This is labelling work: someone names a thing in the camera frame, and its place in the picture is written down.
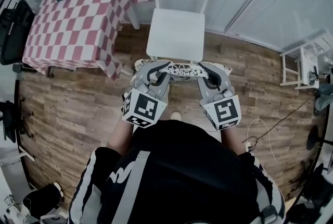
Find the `wooden floor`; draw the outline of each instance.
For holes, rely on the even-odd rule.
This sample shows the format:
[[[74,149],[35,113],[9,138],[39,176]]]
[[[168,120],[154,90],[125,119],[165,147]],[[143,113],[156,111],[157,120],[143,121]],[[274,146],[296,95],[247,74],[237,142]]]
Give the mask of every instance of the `wooden floor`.
[[[140,58],[148,58],[145,51],[148,34],[149,26],[142,26],[140,31],[124,26],[116,40],[118,58],[128,65]],[[242,112],[241,123],[236,129],[242,139],[245,139],[252,119],[260,118],[271,128],[313,95],[310,91],[280,87],[279,54],[257,45],[207,33],[203,60],[233,69],[230,79],[239,95]],[[121,94],[127,90],[129,82],[130,77],[123,74],[112,81],[100,69],[68,72],[56,68],[53,79],[39,73],[23,75],[20,95],[25,97],[25,102],[22,110],[34,113],[26,120],[34,138],[21,136],[23,147],[36,157],[35,162],[25,160],[29,176],[38,188],[58,181],[65,190],[65,208],[90,153],[94,148],[106,145],[121,114]],[[185,122],[196,124],[218,138],[219,133],[203,114],[200,99],[196,81],[170,86],[170,110],[180,111]],[[321,129],[324,124],[324,116],[312,115],[313,101],[312,97],[270,133],[276,159],[286,162],[277,163],[273,159],[268,136],[258,142],[254,151],[285,197],[295,186],[288,181],[301,173],[300,161],[313,158],[317,151],[315,148],[308,152],[305,147],[311,126],[317,124]],[[255,121],[249,136],[260,136],[265,132],[264,125]]]

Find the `white stripe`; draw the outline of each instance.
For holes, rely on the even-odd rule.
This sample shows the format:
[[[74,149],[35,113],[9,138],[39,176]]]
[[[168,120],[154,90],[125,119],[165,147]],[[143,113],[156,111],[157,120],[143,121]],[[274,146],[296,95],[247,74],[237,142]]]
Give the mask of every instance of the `white stripe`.
[[[81,219],[83,216],[82,212],[83,198],[87,193],[88,186],[91,182],[91,176],[94,171],[95,162],[96,162],[96,155],[95,151],[93,151],[92,155],[90,156],[90,162],[86,167],[86,172],[83,176],[82,184],[70,209],[70,218],[74,224],[81,224]]]

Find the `sleeve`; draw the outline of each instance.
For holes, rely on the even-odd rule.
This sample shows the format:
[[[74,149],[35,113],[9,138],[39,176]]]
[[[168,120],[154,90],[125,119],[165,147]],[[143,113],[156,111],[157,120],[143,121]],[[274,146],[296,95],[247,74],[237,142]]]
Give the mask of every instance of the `sleeve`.
[[[107,147],[92,152],[69,205],[68,224],[97,223],[101,190],[120,158],[119,153]]]
[[[267,174],[254,154],[246,152],[239,155],[242,163],[250,169],[257,182],[257,203],[260,212],[268,205],[273,205],[277,216],[285,219],[285,201],[275,181]]]

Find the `table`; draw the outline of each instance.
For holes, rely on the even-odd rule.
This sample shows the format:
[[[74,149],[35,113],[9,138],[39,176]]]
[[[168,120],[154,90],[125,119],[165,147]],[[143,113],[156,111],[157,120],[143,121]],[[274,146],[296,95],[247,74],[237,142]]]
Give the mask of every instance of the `table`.
[[[127,11],[133,20],[131,2],[147,1],[42,0],[22,60],[42,74],[49,66],[100,67],[115,79],[123,69],[113,56],[120,23]]]

